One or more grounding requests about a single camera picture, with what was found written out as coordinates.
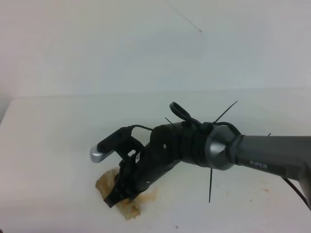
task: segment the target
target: robotic arm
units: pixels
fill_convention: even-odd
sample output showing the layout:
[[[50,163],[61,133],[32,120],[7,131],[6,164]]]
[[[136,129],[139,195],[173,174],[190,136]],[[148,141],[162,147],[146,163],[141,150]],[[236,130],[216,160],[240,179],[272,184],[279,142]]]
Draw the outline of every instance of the robotic arm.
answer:
[[[170,108],[184,121],[154,129],[123,127],[91,149],[95,163],[114,151],[122,158],[115,186],[104,199],[110,208],[134,199],[181,161],[218,170],[247,166],[297,180],[311,205],[311,136],[246,136],[227,122],[201,124],[175,102]],[[146,146],[131,136],[135,127],[152,130]]]

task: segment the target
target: wire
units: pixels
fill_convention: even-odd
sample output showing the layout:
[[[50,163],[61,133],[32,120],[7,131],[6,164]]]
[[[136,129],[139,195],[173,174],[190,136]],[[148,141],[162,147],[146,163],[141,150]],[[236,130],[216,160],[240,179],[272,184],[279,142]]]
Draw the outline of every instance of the wire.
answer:
[[[210,194],[212,192],[212,177],[213,177],[213,169],[210,169],[210,176],[209,176],[209,196],[208,196],[208,202],[210,203]]]
[[[232,132],[238,136],[241,135],[241,132],[237,129],[237,127],[235,127],[233,124],[229,123],[229,122],[217,122],[216,125],[226,125],[229,127],[229,129],[232,130]]]
[[[232,108],[234,104],[232,104],[230,107],[228,107],[228,108],[213,122],[213,124],[215,124],[220,118],[222,118],[222,116],[223,116],[226,112],[228,112],[229,109]]]
[[[152,130],[153,130],[153,129],[148,128],[148,127],[143,126],[143,125],[132,125],[131,127],[132,127],[132,128],[135,128],[135,127],[138,127],[138,128],[143,128],[143,129],[150,130],[150,131],[152,131]]]
[[[173,125],[173,123],[171,123],[171,121],[170,120],[168,120],[166,117],[165,117],[165,119],[171,124],[171,125]]]
[[[290,182],[289,179],[282,177],[282,179],[290,186],[292,187],[292,189],[296,192],[296,194],[298,194],[298,196],[303,200],[303,202],[307,205],[307,207],[310,209],[307,199],[302,195],[302,193],[298,190],[298,188],[292,183]]]

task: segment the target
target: black cable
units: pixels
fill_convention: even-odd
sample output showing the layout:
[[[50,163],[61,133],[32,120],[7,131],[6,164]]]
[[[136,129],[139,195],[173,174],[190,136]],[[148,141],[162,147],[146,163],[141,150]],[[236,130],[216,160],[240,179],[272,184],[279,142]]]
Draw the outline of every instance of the black cable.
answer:
[[[152,131],[152,130],[153,130],[153,129],[148,128],[148,127],[143,126],[143,125],[132,125],[131,127],[132,127],[132,128],[135,128],[135,127],[138,127],[138,128],[143,128],[143,129],[150,130],[150,131]]]
[[[216,122],[217,122],[220,118],[222,118],[222,116],[223,116],[224,114],[226,114],[226,112],[228,112],[229,109],[232,108],[233,105],[236,104],[237,102],[238,102],[238,101],[235,101],[230,107],[228,107],[228,108],[213,122],[213,124],[216,124]]]
[[[178,103],[172,102],[170,104],[170,109],[180,119],[185,120],[185,121],[187,121],[187,122],[189,122],[189,123],[191,123],[193,125],[196,125],[196,126],[200,126],[201,125],[200,121],[192,118],[190,116],[190,114],[185,109],[183,109]]]
[[[292,187],[292,189],[296,192],[296,194],[298,194],[298,196],[303,200],[303,202],[307,205],[307,207],[310,209],[307,199],[305,198],[305,196],[302,195],[302,193],[298,190],[298,188],[292,183],[290,182],[289,179],[282,177],[282,179],[290,186]]]
[[[210,176],[209,176],[209,196],[208,202],[210,203],[210,194],[212,193],[212,177],[213,177],[213,169],[210,169]]]
[[[238,136],[241,135],[241,132],[237,129],[237,127],[235,127],[233,124],[229,123],[229,122],[217,122],[215,125],[226,125],[229,127],[229,129],[232,130],[232,132]]]
[[[166,117],[165,117],[165,119],[171,124],[171,125],[173,125],[173,123],[171,123],[171,121],[170,120],[168,120]]]

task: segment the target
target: white tabletop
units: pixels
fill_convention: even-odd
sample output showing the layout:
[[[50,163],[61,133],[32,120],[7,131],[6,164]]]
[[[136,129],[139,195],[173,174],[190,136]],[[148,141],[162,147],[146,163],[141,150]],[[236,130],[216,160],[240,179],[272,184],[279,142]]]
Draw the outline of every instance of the white tabletop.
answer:
[[[310,211],[280,177],[239,166],[213,172],[208,203],[209,168],[178,164],[154,184],[156,200],[130,221],[109,209],[96,190],[96,180],[121,159],[114,153],[94,164],[89,149],[118,128],[154,127],[166,124],[164,117],[178,121],[169,110],[171,101],[200,121],[213,121],[235,100],[223,120],[244,134],[311,135],[306,90],[13,100],[0,125],[0,228],[5,233],[308,232]],[[143,144],[149,135],[133,131]]]

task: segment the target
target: piper logo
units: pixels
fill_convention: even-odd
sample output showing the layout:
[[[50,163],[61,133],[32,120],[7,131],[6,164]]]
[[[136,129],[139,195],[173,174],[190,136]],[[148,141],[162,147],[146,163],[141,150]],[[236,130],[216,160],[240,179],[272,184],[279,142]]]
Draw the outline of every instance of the piper logo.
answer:
[[[268,166],[264,163],[254,162],[252,160],[249,161],[250,166],[259,167],[261,169],[268,170]]]

